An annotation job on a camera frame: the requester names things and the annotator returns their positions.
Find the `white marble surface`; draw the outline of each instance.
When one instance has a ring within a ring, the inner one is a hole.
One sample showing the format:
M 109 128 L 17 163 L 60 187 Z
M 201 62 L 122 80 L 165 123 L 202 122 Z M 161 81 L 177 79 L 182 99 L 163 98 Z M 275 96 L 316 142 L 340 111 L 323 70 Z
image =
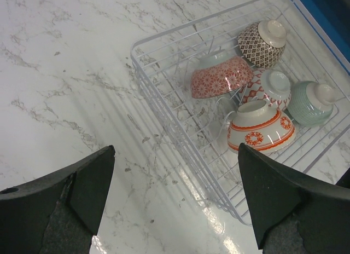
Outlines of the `white marble surface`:
M 246 1 L 0 0 L 0 190 L 113 145 L 91 253 L 260 253 L 251 227 L 203 200 L 130 61 L 134 41 Z M 335 183 L 349 145 L 313 174 Z

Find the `orange and white bowl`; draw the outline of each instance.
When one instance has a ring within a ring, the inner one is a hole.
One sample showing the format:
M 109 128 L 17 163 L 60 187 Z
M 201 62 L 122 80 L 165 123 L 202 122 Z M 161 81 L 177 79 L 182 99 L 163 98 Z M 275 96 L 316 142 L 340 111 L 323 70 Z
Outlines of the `orange and white bowl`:
M 227 143 L 235 153 L 240 143 L 245 143 L 269 154 L 292 143 L 295 135 L 295 127 L 284 112 L 257 100 L 239 106 L 228 129 Z

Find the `red floral bowl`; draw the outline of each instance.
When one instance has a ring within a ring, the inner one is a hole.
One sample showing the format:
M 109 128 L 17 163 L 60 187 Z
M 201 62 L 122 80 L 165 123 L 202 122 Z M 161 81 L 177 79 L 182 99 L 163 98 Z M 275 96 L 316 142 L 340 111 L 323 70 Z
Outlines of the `red floral bowl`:
M 225 50 L 215 51 L 202 57 L 192 74 L 192 97 L 203 99 L 226 94 L 246 85 L 253 77 L 253 71 L 242 58 L 231 57 Z

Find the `bowl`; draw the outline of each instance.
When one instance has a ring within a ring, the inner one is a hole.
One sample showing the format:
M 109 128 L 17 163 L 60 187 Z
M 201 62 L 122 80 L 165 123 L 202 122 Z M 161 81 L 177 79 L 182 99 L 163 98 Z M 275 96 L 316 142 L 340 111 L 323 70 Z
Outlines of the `bowl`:
M 302 126 L 324 124 L 331 116 L 335 93 L 331 86 L 312 81 L 299 82 L 291 89 L 290 115 Z
M 234 91 L 253 79 L 246 61 L 232 57 L 226 50 L 214 51 L 200 58 L 191 76 L 191 93 L 196 99 L 215 97 Z
M 269 107 L 265 100 L 256 100 L 239 106 L 227 132 L 227 143 L 235 153 L 245 143 L 269 154 L 292 143 L 295 135 L 295 127 L 284 112 Z
M 248 26 L 238 35 L 238 45 L 242 54 L 251 63 L 272 68 L 285 49 L 287 33 L 276 20 L 264 20 Z
M 238 92 L 242 103 L 265 99 L 269 106 L 284 111 L 290 102 L 290 81 L 282 72 L 257 69 L 246 87 Z

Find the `dish rack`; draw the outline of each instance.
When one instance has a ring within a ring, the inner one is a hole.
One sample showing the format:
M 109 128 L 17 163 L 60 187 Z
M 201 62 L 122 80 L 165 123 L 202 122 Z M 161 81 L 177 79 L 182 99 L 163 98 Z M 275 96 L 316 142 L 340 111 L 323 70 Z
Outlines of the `dish rack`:
M 197 100 L 191 97 L 190 77 L 198 59 L 211 51 L 226 49 L 243 57 L 237 47 L 237 35 L 251 23 L 269 19 L 281 22 L 287 30 L 287 45 L 274 70 L 286 74 L 292 84 L 299 80 L 327 83 L 338 97 L 324 125 L 303 128 L 295 124 L 295 141 L 269 155 L 308 173 L 350 128 L 350 84 L 346 82 L 347 72 L 305 18 L 301 7 L 299 0 L 253 0 L 132 46 L 131 58 L 145 99 L 178 152 L 208 198 L 246 225 L 251 225 L 251 220 L 237 154 L 228 149 L 226 140 L 230 119 L 240 104 L 239 89 Z

